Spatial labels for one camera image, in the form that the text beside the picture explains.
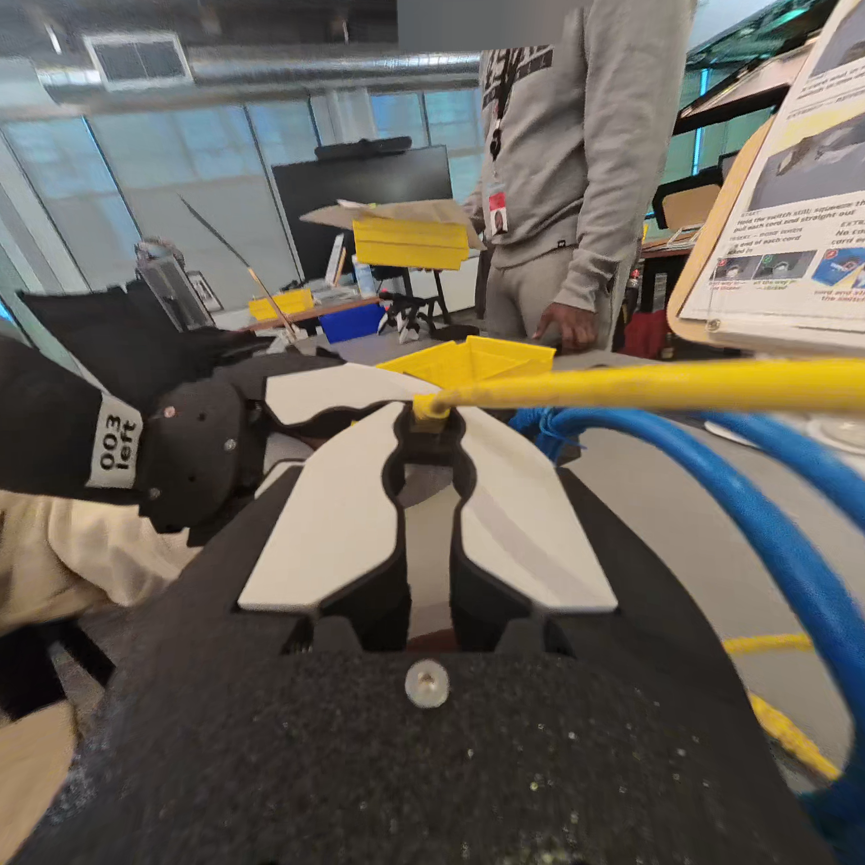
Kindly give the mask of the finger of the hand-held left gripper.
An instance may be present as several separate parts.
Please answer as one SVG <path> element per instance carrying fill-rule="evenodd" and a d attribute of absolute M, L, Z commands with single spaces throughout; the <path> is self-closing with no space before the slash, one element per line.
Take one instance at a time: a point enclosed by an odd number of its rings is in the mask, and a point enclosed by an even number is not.
<path fill-rule="evenodd" d="M 301 427 L 314 419 L 349 412 L 362 414 L 390 402 L 435 395 L 440 388 L 413 376 L 348 362 L 326 369 L 270 376 L 264 404 L 283 427 Z"/>
<path fill-rule="evenodd" d="M 288 470 L 298 466 L 302 468 L 318 448 L 319 443 L 315 439 L 272 434 L 267 439 L 263 477 L 254 497 L 257 499 L 263 495 Z"/>

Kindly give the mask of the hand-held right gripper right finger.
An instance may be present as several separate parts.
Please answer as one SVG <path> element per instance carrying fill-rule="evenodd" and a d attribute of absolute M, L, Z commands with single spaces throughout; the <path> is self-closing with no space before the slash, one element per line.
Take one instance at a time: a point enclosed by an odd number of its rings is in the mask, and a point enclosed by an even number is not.
<path fill-rule="evenodd" d="M 458 548 L 537 609 L 609 613 L 619 602 L 555 465 L 476 407 L 457 411 Z"/>

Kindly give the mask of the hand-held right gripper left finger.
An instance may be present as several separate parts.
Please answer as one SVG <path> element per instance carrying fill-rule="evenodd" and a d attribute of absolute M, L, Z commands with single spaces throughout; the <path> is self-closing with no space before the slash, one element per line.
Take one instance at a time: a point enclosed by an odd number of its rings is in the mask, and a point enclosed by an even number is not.
<path fill-rule="evenodd" d="M 238 597 L 241 610 L 379 615 L 408 595 L 404 513 L 387 474 L 405 409 L 386 403 L 305 462 Z"/>

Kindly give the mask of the yellow plastic bin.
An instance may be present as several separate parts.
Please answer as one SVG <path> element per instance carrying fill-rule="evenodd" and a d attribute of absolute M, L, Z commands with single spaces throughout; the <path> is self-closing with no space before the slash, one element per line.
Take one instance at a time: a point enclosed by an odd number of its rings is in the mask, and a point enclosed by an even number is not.
<path fill-rule="evenodd" d="M 389 362 L 378 369 L 405 374 L 443 389 L 552 371 L 556 349 L 541 344 L 469 336 Z"/>
<path fill-rule="evenodd" d="M 470 258 L 466 228 L 369 217 L 352 221 L 355 255 L 370 266 L 458 271 Z"/>
<path fill-rule="evenodd" d="M 296 317 L 312 312 L 316 308 L 316 303 L 310 289 L 298 288 L 281 291 L 273 297 L 254 298 L 247 306 L 256 321 L 265 321 L 278 318 L 276 309 L 287 318 Z"/>

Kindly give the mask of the person's left forearm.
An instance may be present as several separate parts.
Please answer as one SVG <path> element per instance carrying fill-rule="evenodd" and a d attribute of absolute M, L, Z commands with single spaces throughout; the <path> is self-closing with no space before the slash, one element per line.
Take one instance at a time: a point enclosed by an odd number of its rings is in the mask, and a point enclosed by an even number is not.
<path fill-rule="evenodd" d="M 144 603 L 200 552 L 188 540 L 132 506 L 2 492 L 1 634 Z"/>

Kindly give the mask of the person's left hand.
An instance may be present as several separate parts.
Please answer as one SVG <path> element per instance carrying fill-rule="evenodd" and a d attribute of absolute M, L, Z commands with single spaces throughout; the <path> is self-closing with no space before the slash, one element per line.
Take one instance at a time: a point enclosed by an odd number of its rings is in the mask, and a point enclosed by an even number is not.
<path fill-rule="evenodd" d="M 182 331 L 140 279 L 104 291 L 18 297 L 75 362 L 112 395 L 142 413 L 181 384 L 207 380 L 257 357 L 265 371 L 282 374 L 334 366 L 337 355 L 308 355 L 250 331 L 204 326 Z"/>

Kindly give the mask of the black tripod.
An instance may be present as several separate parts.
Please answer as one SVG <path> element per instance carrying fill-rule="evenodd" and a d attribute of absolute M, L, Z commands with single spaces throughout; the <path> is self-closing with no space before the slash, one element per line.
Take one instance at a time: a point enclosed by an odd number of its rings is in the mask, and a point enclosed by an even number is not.
<path fill-rule="evenodd" d="M 441 270 L 423 269 L 433 276 L 436 293 L 430 297 L 416 297 L 411 282 L 410 270 L 401 271 L 403 291 L 388 291 L 380 287 L 377 299 L 383 309 L 377 326 L 377 334 L 394 329 L 398 342 L 406 344 L 428 336 L 433 341 L 466 341 L 468 337 L 479 337 L 481 329 L 474 323 L 457 322 L 446 303 Z"/>

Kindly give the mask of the black monitor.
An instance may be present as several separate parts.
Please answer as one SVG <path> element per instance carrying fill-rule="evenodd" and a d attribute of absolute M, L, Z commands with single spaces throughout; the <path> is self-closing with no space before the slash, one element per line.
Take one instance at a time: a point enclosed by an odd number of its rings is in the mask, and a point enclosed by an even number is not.
<path fill-rule="evenodd" d="M 274 165 L 273 179 L 303 277 L 324 278 L 339 228 L 299 217 L 337 200 L 385 204 L 452 197 L 446 146 L 415 148 L 367 160 Z"/>

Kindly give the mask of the cardboard sheet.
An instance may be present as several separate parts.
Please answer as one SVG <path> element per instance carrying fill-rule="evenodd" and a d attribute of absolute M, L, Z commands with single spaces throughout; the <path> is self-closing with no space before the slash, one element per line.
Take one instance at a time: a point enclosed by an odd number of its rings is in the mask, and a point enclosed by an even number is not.
<path fill-rule="evenodd" d="M 467 232 L 470 249 L 481 251 L 484 244 L 467 212 L 455 200 L 417 200 L 385 204 L 367 204 L 339 199 L 335 204 L 316 209 L 299 217 L 300 221 L 349 230 L 355 221 L 379 218 L 408 222 L 453 223 Z"/>

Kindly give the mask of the red bag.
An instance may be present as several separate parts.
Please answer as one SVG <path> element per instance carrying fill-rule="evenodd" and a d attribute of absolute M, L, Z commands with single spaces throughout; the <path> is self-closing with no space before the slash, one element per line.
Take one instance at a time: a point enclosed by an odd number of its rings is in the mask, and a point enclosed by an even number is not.
<path fill-rule="evenodd" d="M 660 360 L 668 333 L 666 310 L 636 311 L 624 327 L 624 342 L 620 352 L 630 357 Z"/>

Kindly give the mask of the black video bar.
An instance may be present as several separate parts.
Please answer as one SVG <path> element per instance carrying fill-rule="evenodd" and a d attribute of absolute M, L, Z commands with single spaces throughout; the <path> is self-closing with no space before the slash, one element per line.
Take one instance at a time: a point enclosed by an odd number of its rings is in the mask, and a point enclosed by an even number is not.
<path fill-rule="evenodd" d="M 319 162 L 367 160 L 401 155 L 412 147 L 413 139 L 409 136 L 362 138 L 354 143 L 318 146 L 315 149 L 315 157 Z"/>

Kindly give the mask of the tan backed chair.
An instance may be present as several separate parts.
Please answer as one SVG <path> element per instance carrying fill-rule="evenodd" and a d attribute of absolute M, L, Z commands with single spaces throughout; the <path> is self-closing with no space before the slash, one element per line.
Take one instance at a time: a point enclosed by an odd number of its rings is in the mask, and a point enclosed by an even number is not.
<path fill-rule="evenodd" d="M 713 166 L 658 186 L 652 199 L 658 228 L 676 231 L 703 224 L 719 197 L 722 183 L 721 169 Z"/>

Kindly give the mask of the ceiling vent grille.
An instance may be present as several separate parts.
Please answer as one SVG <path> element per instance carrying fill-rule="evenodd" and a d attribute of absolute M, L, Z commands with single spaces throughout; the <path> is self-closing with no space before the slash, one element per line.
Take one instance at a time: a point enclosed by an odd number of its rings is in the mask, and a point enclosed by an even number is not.
<path fill-rule="evenodd" d="M 84 35 L 86 51 L 108 91 L 142 91 L 194 84 L 176 32 Z"/>

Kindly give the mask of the instruction sheet board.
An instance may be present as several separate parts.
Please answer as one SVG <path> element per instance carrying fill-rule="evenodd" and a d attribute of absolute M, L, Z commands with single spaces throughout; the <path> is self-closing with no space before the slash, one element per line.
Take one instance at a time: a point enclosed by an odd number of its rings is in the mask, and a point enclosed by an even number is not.
<path fill-rule="evenodd" d="M 863 10 L 838 3 L 730 168 L 669 300 L 678 337 L 863 357 Z"/>

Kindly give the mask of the silver ventilation duct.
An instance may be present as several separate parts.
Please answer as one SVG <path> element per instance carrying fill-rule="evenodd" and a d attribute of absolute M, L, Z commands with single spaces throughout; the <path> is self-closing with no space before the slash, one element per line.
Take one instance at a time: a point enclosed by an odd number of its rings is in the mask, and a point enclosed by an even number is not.
<path fill-rule="evenodd" d="M 187 59 L 189 75 L 152 81 L 108 81 L 95 65 L 36 67 L 36 77 L 61 104 L 98 94 L 157 96 L 168 92 L 217 93 L 268 90 L 322 90 L 402 87 L 409 84 L 463 84 L 478 81 L 476 52 L 390 51 L 384 54 L 338 51 L 335 54 L 227 53 L 199 51 Z"/>

